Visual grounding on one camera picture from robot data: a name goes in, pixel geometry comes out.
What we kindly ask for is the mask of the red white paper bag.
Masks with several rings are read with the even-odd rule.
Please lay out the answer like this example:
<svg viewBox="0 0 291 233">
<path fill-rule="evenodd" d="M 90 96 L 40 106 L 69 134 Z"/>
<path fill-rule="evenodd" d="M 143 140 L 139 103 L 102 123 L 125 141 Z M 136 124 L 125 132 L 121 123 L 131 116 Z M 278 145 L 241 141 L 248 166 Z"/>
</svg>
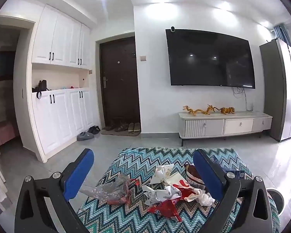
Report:
<svg viewBox="0 0 291 233">
<path fill-rule="evenodd" d="M 194 188 L 177 172 L 165 179 L 165 183 L 177 188 L 181 191 L 181 199 L 187 202 L 195 200 L 199 193 L 194 191 Z"/>
</svg>

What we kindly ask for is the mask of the dark blue white package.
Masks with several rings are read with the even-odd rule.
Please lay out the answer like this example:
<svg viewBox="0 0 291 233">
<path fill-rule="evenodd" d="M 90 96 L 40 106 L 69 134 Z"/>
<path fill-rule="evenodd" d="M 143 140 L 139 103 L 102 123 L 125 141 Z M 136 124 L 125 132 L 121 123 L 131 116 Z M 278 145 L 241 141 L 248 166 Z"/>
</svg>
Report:
<svg viewBox="0 0 291 233">
<path fill-rule="evenodd" d="M 220 165 L 219 161 L 218 161 L 218 158 L 216 158 L 214 155 L 212 155 L 210 157 L 210 159 L 211 159 L 212 162 L 214 162 L 215 164 L 219 165 L 225 173 L 231 172 L 231 173 L 233 173 L 235 175 L 236 178 L 239 178 L 239 179 L 244 179 L 245 178 L 245 171 L 243 171 L 243 170 L 234 170 L 234 169 L 222 167 Z"/>
</svg>

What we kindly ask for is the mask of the white green printed plastic bag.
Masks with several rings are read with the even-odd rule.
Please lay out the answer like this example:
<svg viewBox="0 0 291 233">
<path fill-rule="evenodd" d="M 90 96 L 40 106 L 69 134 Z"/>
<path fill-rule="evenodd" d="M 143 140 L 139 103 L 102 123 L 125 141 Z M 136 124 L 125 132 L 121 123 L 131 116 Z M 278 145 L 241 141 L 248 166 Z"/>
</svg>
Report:
<svg viewBox="0 0 291 233">
<path fill-rule="evenodd" d="M 164 189 L 152 189 L 149 186 L 142 186 L 142 191 L 147 200 L 145 204 L 152 206 L 156 203 L 162 203 L 166 200 L 174 200 L 182 197 L 181 191 L 173 186 L 165 186 Z"/>
</svg>

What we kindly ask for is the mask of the clear plastic bag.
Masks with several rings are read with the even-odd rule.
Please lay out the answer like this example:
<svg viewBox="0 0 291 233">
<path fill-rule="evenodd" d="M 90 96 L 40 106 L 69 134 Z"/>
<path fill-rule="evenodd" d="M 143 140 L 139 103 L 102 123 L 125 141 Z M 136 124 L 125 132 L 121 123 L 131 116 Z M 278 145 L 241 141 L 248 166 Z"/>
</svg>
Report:
<svg viewBox="0 0 291 233">
<path fill-rule="evenodd" d="M 131 178 L 128 175 L 119 174 L 114 182 L 104 183 L 97 187 L 83 185 L 79 192 L 109 205 L 122 205 L 130 201 L 130 181 Z"/>
</svg>

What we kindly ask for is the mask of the golden tiger figurine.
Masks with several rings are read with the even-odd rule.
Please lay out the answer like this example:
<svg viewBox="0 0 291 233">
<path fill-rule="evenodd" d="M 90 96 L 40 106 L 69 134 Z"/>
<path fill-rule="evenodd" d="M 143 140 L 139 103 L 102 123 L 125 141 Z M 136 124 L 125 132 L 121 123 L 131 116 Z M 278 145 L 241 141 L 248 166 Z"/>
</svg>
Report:
<svg viewBox="0 0 291 233">
<path fill-rule="evenodd" d="M 225 115 L 227 115 L 227 114 L 235 114 L 235 109 L 234 109 L 234 107 L 222 107 L 220 109 L 220 112 L 222 114 L 225 114 Z"/>
</svg>

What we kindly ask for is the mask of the grey refrigerator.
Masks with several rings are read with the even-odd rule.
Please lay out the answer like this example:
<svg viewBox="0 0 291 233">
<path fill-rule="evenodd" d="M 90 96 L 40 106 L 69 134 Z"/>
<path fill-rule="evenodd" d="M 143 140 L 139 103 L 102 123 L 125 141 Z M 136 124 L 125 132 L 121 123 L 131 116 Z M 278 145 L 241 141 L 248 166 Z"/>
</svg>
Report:
<svg viewBox="0 0 291 233">
<path fill-rule="evenodd" d="M 291 138 L 291 46 L 276 38 L 260 46 L 264 75 L 264 112 L 272 116 L 270 136 Z"/>
</svg>

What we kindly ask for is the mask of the white tv cabinet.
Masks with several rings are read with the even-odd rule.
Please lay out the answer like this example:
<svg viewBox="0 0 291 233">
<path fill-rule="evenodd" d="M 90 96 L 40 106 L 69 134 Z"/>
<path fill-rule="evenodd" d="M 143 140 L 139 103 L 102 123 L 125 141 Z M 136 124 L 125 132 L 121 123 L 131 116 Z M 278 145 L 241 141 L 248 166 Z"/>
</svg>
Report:
<svg viewBox="0 0 291 233">
<path fill-rule="evenodd" d="M 182 140 L 219 138 L 260 133 L 269 130 L 272 116 L 258 111 L 210 115 L 179 113 L 179 137 Z"/>
</svg>

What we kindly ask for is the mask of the white tissue bag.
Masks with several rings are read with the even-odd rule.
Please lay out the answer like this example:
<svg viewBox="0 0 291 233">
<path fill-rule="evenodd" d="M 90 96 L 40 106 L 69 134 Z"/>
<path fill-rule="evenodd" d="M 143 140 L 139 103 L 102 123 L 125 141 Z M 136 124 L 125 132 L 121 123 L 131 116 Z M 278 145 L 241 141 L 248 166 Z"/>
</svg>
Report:
<svg viewBox="0 0 291 233">
<path fill-rule="evenodd" d="M 215 199 L 212 198 L 209 192 L 206 193 L 205 190 L 194 188 L 188 191 L 189 193 L 185 194 L 183 198 L 187 202 L 196 201 L 201 206 L 207 207 L 210 207 L 215 202 Z"/>
</svg>

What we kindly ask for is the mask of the brown sandals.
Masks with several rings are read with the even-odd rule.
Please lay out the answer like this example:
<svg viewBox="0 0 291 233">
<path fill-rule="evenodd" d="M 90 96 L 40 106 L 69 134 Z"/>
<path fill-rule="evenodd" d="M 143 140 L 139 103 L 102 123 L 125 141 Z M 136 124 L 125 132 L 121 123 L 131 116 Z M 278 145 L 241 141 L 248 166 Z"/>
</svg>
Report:
<svg viewBox="0 0 291 233">
<path fill-rule="evenodd" d="M 127 123 L 116 125 L 116 124 L 111 124 L 110 126 L 106 126 L 104 130 L 106 131 L 115 131 L 115 132 L 121 132 L 127 130 L 129 125 Z"/>
</svg>

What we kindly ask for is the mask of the white wifi router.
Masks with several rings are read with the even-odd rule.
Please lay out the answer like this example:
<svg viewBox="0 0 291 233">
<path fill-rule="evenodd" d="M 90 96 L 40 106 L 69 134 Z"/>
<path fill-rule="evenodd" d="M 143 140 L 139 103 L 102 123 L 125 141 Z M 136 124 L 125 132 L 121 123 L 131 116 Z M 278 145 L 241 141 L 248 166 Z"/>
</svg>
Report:
<svg viewBox="0 0 291 233">
<path fill-rule="evenodd" d="M 253 111 L 254 110 L 254 103 L 250 103 L 247 107 L 246 107 L 247 111 Z"/>
</svg>

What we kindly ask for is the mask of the dark brown snack bag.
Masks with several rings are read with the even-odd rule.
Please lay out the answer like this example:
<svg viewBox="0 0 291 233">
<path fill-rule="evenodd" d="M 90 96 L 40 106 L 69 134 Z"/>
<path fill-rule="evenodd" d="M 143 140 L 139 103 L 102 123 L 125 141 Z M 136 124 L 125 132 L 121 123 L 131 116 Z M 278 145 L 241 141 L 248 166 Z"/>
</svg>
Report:
<svg viewBox="0 0 291 233">
<path fill-rule="evenodd" d="M 205 184 L 197 172 L 194 165 L 185 165 L 185 174 L 187 182 L 194 188 L 205 190 Z"/>
</svg>

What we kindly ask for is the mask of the red snack wrapper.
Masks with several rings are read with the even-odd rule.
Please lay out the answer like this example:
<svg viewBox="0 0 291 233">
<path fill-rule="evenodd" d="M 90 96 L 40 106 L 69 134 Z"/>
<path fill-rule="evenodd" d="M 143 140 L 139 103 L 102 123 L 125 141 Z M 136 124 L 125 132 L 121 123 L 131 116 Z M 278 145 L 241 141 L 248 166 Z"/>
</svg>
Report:
<svg viewBox="0 0 291 233">
<path fill-rule="evenodd" d="M 161 203 L 156 203 L 148 209 L 148 212 L 156 214 L 158 216 L 163 216 L 170 218 L 174 221 L 181 222 L 182 219 L 176 208 L 176 204 L 181 200 L 181 198 L 176 198 L 173 200 L 165 200 Z"/>
</svg>

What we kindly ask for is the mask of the wall mounted black television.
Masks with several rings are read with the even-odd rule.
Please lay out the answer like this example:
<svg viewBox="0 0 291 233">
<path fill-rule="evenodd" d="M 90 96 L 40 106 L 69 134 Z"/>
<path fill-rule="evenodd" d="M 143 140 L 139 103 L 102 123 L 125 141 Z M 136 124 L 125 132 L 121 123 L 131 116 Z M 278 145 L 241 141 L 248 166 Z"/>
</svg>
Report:
<svg viewBox="0 0 291 233">
<path fill-rule="evenodd" d="M 172 86 L 255 88 L 249 41 L 203 30 L 165 33 Z"/>
</svg>

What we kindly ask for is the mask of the white shoe cabinet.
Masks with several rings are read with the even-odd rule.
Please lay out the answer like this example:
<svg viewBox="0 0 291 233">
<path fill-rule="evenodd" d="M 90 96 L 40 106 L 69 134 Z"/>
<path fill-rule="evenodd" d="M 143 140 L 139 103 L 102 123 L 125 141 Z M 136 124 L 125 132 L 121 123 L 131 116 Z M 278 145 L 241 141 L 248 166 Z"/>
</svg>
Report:
<svg viewBox="0 0 291 233">
<path fill-rule="evenodd" d="M 77 140 L 94 124 L 90 74 L 90 29 L 67 14 L 45 5 L 34 26 L 28 82 L 47 81 L 37 99 L 29 94 L 29 116 L 37 158 L 48 159 Z"/>
</svg>

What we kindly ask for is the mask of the white gold printed bag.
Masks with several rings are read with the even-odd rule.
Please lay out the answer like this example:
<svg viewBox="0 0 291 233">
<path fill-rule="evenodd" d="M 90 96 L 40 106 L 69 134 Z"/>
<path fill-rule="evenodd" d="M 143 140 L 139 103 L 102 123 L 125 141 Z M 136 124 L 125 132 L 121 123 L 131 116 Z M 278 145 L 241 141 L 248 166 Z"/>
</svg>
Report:
<svg viewBox="0 0 291 233">
<path fill-rule="evenodd" d="M 172 169 L 174 167 L 174 164 L 170 165 L 159 165 L 156 166 L 156 169 L 154 171 L 154 175 L 152 176 L 152 179 L 150 181 L 151 185 L 162 183 L 165 181 L 166 178 L 168 178 L 172 172 Z"/>
</svg>

